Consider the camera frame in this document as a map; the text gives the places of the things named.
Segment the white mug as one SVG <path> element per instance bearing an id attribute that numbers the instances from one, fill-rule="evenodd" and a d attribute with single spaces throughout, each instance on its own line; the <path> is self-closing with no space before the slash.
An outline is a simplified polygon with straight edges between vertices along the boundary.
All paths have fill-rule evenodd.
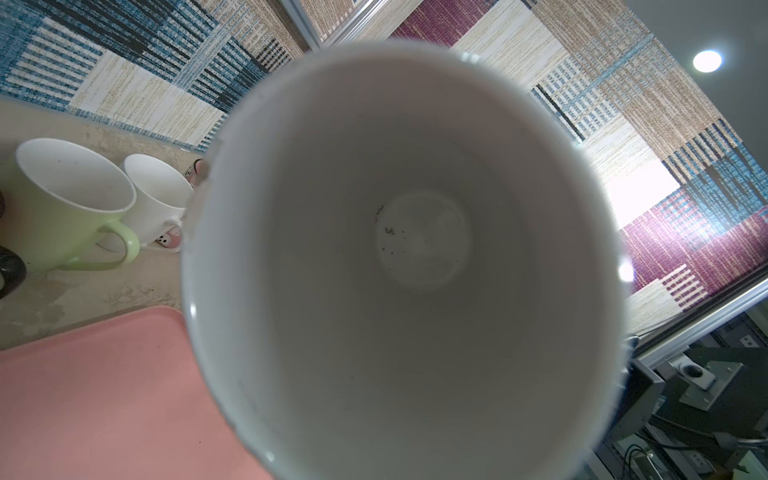
<path id="1" fill-rule="evenodd" d="M 145 154 L 128 155 L 122 169 L 135 187 L 136 201 L 121 223 L 136 234 L 143 249 L 178 252 L 192 186 L 171 165 Z"/>

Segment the red mug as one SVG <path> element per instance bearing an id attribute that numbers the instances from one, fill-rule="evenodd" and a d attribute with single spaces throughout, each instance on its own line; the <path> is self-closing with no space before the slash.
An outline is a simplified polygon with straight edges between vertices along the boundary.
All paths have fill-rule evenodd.
<path id="1" fill-rule="evenodd" d="M 14 214 L 7 216 L 8 205 L 1 193 L 1 298 L 12 294 L 25 281 L 27 265 L 19 253 L 19 226 Z"/>

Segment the light green mug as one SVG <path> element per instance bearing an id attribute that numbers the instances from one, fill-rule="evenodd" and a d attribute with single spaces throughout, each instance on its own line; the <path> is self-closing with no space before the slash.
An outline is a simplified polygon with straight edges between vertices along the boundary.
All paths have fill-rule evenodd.
<path id="1" fill-rule="evenodd" d="M 53 138 L 21 143 L 1 164 L 1 193 L 1 245 L 29 272 L 112 270 L 139 254 L 137 235 L 121 222 L 136 189 L 121 168 L 88 148 Z M 122 241 L 122 257 L 84 260 L 106 234 Z"/>

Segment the pink ghost pattern mug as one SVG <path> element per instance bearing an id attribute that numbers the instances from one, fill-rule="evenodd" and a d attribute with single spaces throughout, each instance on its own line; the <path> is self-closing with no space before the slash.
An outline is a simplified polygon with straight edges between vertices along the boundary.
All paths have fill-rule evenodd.
<path id="1" fill-rule="evenodd" d="M 187 182 L 195 188 L 207 171 L 207 162 L 202 158 L 198 158 L 186 170 L 183 176 Z M 171 227 L 156 239 L 156 243 L 165 249 L 177 251 L 182 243 L 182 229 L 178 226 Z"/>

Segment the blue mug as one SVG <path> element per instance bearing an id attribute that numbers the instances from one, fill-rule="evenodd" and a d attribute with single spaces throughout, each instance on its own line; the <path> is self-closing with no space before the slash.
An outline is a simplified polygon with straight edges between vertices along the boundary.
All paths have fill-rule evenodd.
<path id="1" fill-rule="evenodd" d="M 629 357 L 603 188 L 532 98 L 414 41 L 313 52 L 234 106 L 187 208 L 206 385 L 276 479 L 570 479 Z"/>

